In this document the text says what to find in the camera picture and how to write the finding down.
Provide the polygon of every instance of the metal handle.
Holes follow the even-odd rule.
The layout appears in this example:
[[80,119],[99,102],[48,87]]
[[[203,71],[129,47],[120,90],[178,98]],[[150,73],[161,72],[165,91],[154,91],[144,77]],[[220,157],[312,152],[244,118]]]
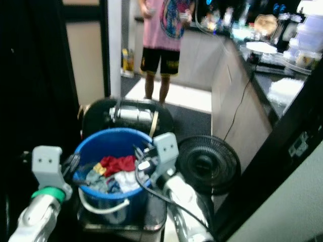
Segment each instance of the metal handle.
[[92,213],[95,213],[95,214],[109,214],[109,213],[114,213],[114,212],[117,212],[118,210],[120,210],[120,209],[122,209],[124,207],[127,207],[130,204],[129,200],[126,198],[123,201],[123,203],[118,204],[117,206],[115,206],[113,208],[98,209],[98,208],[92,207],[90,204],[87,203],[87,201],[85,200],[85,197],[84,197],[84,193],[83,193],[83,191],[80,188],[79,188],[79,197],[80,197],[81,203],[84,206],[84,208],[87,211],[92,212]]

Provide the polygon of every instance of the white floor mat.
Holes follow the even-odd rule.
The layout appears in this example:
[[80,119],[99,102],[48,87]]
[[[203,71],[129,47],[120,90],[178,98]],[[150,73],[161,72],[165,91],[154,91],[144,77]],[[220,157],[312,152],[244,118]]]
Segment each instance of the white floor mat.
[[[152,98],[159,100],[160,81],[155,81]],[[130,90],[126,98],[141,100],[145,96],[145,79]],[[211,113],[211,92],[170,84],[166,103],[189,108],[196,111]]]

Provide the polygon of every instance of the black fan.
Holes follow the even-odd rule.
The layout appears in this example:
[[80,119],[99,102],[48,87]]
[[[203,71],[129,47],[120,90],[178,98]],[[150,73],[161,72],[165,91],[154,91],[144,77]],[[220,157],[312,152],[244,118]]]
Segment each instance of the black fan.
[[229,191],[241,175],[236,152],[214,136],[194,136],[179,143],[176,167],[185,181],[202,194]]

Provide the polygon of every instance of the blue bucket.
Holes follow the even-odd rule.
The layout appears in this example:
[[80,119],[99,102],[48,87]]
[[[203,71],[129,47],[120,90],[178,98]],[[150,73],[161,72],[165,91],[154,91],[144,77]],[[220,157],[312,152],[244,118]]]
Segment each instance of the blue bucket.
[[[75,150],[80,153],[80,168],[74,179],[85,179],[88,172],[105,156],[116,158],[133,155],[133,145],[143,150],[143,141],[152,139],[143,132],[116,128],[97,132],[86,138]],[[84,208],[98,214],[110,224],[127,224],[145,210],[147,193],[142,188],[123,194],[103,194],[87,186],[79,188],[79,197]]]

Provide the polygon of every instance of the person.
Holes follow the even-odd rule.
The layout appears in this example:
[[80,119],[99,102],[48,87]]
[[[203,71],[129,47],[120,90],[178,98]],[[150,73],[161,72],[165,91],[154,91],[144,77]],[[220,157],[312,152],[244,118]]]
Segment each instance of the person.
[[[178,73],[181,38],[184,27],[192,21],[194,4],[191,0],[139,0],[144,17],[140,68],[146,72],[145,98],[152,98],[154,78],[161,59],[159,102],[165,103],[170,76]],[[180,13],[186,13],[186,18],[180,19]]]

